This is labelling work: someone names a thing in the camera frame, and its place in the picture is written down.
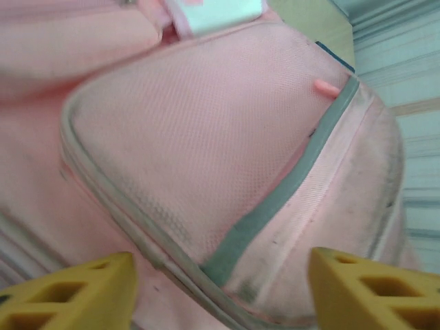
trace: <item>yellow plastic piece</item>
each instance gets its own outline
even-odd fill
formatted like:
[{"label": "yellow plastic piece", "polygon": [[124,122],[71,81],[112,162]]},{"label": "yellow plastic piece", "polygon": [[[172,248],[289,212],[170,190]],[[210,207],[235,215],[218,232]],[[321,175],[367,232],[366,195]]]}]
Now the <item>yellow plastic piece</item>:
[{"label": "yellow plastic piece", "polygon": [[440,330],[440,276],[319,247],[309,282],[322,330]]},{"label": "yellow plastic piece", "polygon": [[138,278],[130,253],[0,292],[0,330],[128,330]]}]

